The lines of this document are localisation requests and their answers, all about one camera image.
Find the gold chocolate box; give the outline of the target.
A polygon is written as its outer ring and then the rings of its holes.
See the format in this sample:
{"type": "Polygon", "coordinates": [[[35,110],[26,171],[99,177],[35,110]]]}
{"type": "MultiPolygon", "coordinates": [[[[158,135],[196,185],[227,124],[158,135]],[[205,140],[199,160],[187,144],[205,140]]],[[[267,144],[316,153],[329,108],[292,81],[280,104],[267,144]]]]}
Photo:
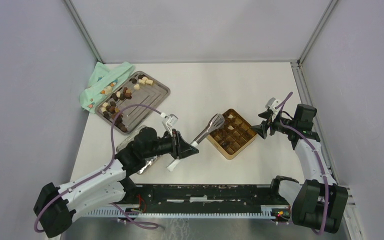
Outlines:
{"type": "Polygon", "coordinates": [[[224,125],[206,138],[227,160],[232,160],[255,140],[257,133],[236,110],[230,108],[223,116],[224,125]],[[234,127],[234,130],[229,130],[228,126],[234,127]]]}

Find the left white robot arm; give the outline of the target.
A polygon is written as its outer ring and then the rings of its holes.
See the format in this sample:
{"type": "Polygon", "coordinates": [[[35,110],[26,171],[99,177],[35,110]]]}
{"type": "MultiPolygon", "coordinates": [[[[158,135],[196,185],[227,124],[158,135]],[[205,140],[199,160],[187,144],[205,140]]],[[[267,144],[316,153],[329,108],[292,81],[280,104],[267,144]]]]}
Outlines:
{"type": "Polygon", "coordinates": [[[197,146],[198,140],[187,143],[176,129],[162,137],[151,127],[141,129],[98,170],[59,186],[52,182],[43,186],[33,208],[34,230],[53,238],[94,209],[119,201],[132,203],[137,191],[130,175],[142,169],[147,159],[169,154],[178,163],[197,154],[197,146]]]}

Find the steel serving tongs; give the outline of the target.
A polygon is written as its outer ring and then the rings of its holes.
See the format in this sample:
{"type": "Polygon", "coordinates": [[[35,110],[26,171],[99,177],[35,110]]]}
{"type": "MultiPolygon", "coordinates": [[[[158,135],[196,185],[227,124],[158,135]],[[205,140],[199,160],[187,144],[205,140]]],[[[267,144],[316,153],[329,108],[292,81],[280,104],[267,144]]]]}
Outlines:
{"type": "MultiPolygon", "coordinates": [[[[225,123],[225,118],[222,114],[215,114],[211,120],[208,122],[207,126],[198,134],[198,136],[190,143],[193,147],[197,147],[210,133],[220,129],[225,123]]],[[[173,160],[166,168],[168,171],[172,172],[175,167],[181,162],[181,159],[173,160]]]]}

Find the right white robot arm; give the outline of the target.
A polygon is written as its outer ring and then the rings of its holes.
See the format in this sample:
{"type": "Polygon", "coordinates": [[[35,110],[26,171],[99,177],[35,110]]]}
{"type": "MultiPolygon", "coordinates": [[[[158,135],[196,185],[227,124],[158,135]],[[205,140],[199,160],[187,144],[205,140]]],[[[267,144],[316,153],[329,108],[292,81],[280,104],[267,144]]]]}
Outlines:
{"type": "Polygon", "coordinates": [[[277,176],[269,189],[269,199],[275,204],[285,200],[291,205],[291,219],[295,225],[310,228],[316,234],[338,231],[348,201],[348,191],[339,186],[329,173],[321,153],[321,140],[313,131],[313,119],[317,109],[298,104],[293,118],[281,116],[284,103],[271,98],[266,111],[258,116],[263,118],[252,129],[263,139],[276,132],[287,135],[292,149],[298,156],[305,181],[277,176]]]}

